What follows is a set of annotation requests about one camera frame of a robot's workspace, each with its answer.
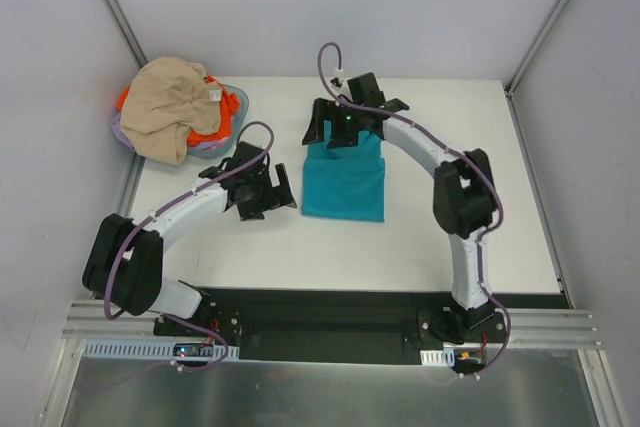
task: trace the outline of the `clothing tag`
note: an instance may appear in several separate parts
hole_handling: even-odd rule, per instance
[[[209,100],[211,102],[220,102],[220,100],[222,100],[222,91],[221,90],[210,90],[209,91]]]

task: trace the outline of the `metal frame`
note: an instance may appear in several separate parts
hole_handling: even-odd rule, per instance
[[[147,63],[146,55],[118,0],[104,1],[135,61],[140,67],[144,66]],[[557,269],[559,280],[565,286],[564,294],[570,301],[568,298],[570,289],[566,288],[566,282],[562,277],[558,252],[549,229],[544,205],[540,199],[529,151],[511,102],[513,93],[520,85],[528,68],[544,46],[569,2],[570,0],[556,0],[554,2],[505,91],[554,267]],[[134,156],[116,205],[116,211],[121,215],[129,214],[143,165],[144,159]],[[606,355],[602,350],[605,347],[604,342],[590,312],[563,309],[510,309],[510,311],[513,316],[513,332],[509,348],[578,350],[600,425],[603,427],[628,425],[623,411],[619,408],[618,394],[610,380]],[[102,302],[95,300],[76,301],[71,308],[62,334],[64,345],[58,358],[55,379],[48,397],[43,402],[43,410],[37,417],[35,425],[49,427],[61,424],[79,362],[86,346],[86,339],[120,339],[124,342],[145,339],[152,343],[166,342],[167,338],[153,337],[155,317],[153,314],[144,314],[135,318],[123,316],[118,322],[110,323],[103,316]]]

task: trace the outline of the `orange shirt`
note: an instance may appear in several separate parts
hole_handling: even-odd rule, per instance
[[[215,82],[216,79],[213,76],[209,75],[207,77],[207,84],[210,82]],[[229,94],[227,89],[224,88],[224,85],[220,84],[222,87],[222,98],[220,99],[220,128],[218,132],[209,135],[201,135],[193,130],[189,132],[189,136],[187,137],[187,145],[189,147],[195,147],[200,142],[212,142],[214,140],[222,140],[231,136],[231,117],[233,117],[236,112],[238,112],[238,107],[240,107],[240,101],[236,94]],[[120,98],[116,103],[118,110],[122,112],[122,107],[124,107],[124,101],[127,100],[127,95],[129,95],[129,89],[131,86],[124,89],[124,92],[120,94]]]

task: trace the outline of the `pile of clothes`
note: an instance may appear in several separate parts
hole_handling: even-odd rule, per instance
[[[117,102],[116,137],[139,155],[179,165],[188,151],[220,148],[240,100],[202,64],[160,57],[145,65]]]

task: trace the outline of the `beige cloth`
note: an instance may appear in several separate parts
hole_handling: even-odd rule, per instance
[[[120,119],[138,154],[179,165],[190,129],[202,135],[218,131],[222,87],[205,83],[206,77],[202,64],[177,57],[160,57],[140,69]]]

